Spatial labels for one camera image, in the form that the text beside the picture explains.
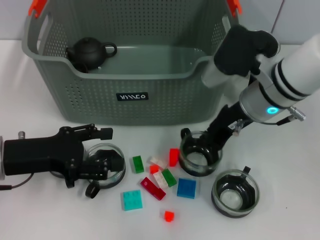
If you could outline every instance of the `teapot handle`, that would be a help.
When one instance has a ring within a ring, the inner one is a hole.
[[[112,46],[112,47],[114,48],[114,51],[113,51],[113,52],[111,52],[111,53],[106,53],[106,55],[108,56],[108,58],[113,57],[113,56],[116,55],[117,52],[118,52],[117,46],[116,46],[114,43],[112,43],[112,42],[102,43],[102,46],[103,46],[103,47]]]

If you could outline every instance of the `small red cube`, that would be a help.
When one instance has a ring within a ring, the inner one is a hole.
[[[172,211],[165,211],[164,212],[164,220],[168,223],[172,222],[175,218],[175,213]]]
[[[150,174],[155,174],[159,171],[159,166],[158,165],[151,165],[150,166]]]
[[[174,167],[179,160],[179,148],[171,148],[169,153],[169,166]]]

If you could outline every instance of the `orange basket clip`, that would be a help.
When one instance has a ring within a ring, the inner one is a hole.
[[[32,10],[35,10],[36,11],[35,18],[37,19],[40,16],[42,10],[44,9],[46,3],[47,3],[47,0],[33,0],[29,8],[28,15],[31,16]]]
[[[226,0],[229,5],[232,16],[236,17],[236,9],[238,9],[239,14],[242,14],[242,7],[239,0]]]

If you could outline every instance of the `red lego brick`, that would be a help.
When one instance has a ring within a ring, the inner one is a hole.
[[[161,188],[158,188],[156,185],[154,185],[154,183],[147,177],[145,177],[140,184],[159,201],[166,195],[166,193],[162,191]]]
[[[171,148],[169,154],[169,166],[174,167],[177,165],[179,160],[179,149],[178,148]]]
[[[158,165],[151,165],[149,169],[150,169],[151,174],[155,174],[159,171],[159,166]]]
[[[164,212],[164,220],[168,223],[172,222],[175,218],[175,213],[172,211],[165,211]]]

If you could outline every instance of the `glass cup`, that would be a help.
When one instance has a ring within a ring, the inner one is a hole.
[[[216,170],[222,158],[208,133],[195,131],[188,133],[181,142],[179,163],[190,175],[204,177]]]
[[[84,157],[85,161],[88,161],[88,159],[90,159],[90,161],[92,159],[97,159],[96,161],[100,161],[98,160],[98,154],[99,154],[99,150],[113,150],[115,151],[117,154],[119,154],[121,156],[121,158],[125,158],[124,153],[121,151],[121,149],[119,147],[117,147],[116,145],[113,145],[111,143],[100,143],[97,145],[94,145],[93,147],[91,147],[87,152],[86,155]],[[100,189],[109,189],[114,187],[115,185],[117,185],[122,178],[124,177],[126,172],[126,163],[123,163],[123,170],[122,171],[115,171],[115,172],[108,172],[108,178],[107,180],[88,180],[90,183],[92,182],[96,182],[99,184]]]
[[[221,214],[229,218],[243,218],[257,206],[260,190],[249,171],[249,167],[243,171],[231,169],[216,177],[211,199]]]

